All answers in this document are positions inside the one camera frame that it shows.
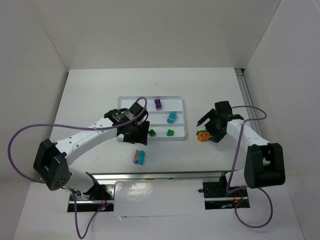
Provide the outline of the green lego block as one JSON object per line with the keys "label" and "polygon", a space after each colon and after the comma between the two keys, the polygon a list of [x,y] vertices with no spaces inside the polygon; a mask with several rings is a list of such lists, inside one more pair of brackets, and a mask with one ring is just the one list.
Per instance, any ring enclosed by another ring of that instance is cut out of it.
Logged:
{"label": "green lego block", "polygon": [[169,136],[169,137],[172,137],[172,136],[175,135],[175,131],[172,130],[172,129],[168,129],[166,135]]}
{"label": "green lego block", "polygon": [[155,137],[156,136],[156,132],[153,129],[151,129],[151,130],[148,131],[148,135],[150,137]]}

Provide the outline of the yellow orange printed lego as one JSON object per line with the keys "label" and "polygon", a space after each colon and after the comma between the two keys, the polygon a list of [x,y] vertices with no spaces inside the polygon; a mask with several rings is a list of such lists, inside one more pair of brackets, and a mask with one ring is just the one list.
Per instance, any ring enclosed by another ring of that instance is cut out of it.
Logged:
{"label": "yellow orange printed lego", "polygon": [[200,132],[197,135],[197,140],[199,142],[206,142],[211,138],[211,135],[208,132]]}

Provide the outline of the teal lego brick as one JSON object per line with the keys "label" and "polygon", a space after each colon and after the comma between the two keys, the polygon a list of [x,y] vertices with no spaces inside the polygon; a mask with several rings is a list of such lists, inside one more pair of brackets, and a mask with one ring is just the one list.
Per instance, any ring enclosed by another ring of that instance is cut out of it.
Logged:
{"label": "teal lego brick", "polygon": [[146,156],[145,151],[141,150],[139,152],[139,156],[138,156],[138,159],[137,159],[137,164],[138,165],[143,165],[144,164],[145,156]]}

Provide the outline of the purple rounded lego block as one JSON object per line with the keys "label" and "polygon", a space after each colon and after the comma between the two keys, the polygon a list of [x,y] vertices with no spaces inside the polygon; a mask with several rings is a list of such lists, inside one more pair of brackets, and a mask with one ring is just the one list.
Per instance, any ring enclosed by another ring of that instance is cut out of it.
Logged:
{"label": "purple rounded lego block", "polygon": [[156,98],[154,99],[154,104],[155,104],[155,109],[156,109],[157,111],[162,110],[162,102],[161,102],[161,99],[160,99],[160,98],[156,97]]}

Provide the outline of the teal square lego block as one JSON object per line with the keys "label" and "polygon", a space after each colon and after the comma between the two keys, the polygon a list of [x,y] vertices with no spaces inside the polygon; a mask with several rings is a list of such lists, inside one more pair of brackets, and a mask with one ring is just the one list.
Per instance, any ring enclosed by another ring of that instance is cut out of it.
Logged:
{"label": "teal square lego block", "polygon": [[173,124],[177,118],[177,114],[175,112],[171,112],[167,117],[167,123]]}

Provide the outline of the green lego plate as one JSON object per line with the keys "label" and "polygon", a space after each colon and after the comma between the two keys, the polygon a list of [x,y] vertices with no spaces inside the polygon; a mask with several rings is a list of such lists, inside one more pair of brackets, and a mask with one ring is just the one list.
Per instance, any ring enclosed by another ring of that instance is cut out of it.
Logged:
{"label": "green lego plate", "polygon": [[207,130],[197,130],[196,135],[200,134],[200,133],[207,133]]}

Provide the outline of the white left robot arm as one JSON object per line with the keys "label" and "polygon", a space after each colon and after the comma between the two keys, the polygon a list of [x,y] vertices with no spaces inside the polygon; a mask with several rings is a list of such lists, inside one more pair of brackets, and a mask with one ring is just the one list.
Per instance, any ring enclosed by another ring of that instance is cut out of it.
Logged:
{"label": "white left robot arm", "polygon": [[148,144],[150,122],[146,106],[137,101],[130,108],[112,109],[90,127],[56,142],[50,139],[39,145],[33,168],[51,191],[61,188],[97,199],[106,192],[89,172],[79,172],[71,165],[75,160],[99,144],[123,135],[131,144]]}

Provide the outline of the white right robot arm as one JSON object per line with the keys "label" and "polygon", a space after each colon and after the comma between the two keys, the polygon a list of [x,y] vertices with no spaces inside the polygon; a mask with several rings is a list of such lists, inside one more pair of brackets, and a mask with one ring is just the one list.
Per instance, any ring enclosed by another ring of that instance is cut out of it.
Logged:
{"label": "white right robot arm", "polygon": [[247,125],[247,122],[266,119],[266,112],[255,107],[263,117],[244,119],[233,113],[237,108],[228,101],[216,102],[214,108],[197,121],[198,127],[204,124],[213,143],[219,143],[226,135],[237,140],[231,170],[225,174],[226,192],[283,185],[286,174],[282,146],[265,140]]}

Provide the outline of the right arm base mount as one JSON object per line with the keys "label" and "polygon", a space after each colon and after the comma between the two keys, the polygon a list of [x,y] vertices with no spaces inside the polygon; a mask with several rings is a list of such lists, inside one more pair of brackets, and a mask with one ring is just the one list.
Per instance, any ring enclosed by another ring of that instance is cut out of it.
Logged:
{"label": "right arm base mount", "polygon": [[246,189],[227,193],[222,182],[203,182],[198,192],[203,194],[206,210],[234,209],[236,205],[238,208],[251,207]]}

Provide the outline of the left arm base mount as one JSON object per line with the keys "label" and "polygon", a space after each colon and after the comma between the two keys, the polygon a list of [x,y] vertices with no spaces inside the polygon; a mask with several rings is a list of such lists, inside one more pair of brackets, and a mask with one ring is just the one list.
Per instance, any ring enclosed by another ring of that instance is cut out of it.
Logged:
{"label": "left arm base mount", "polygon": [[100,183],[103,188],[93,197],[87,194],[76,191],[76,210],[78,213],[94,213],[99,208],[100,212],[113,212],[114,211],[114,198],[116,190],[115,181],[106,181]]}

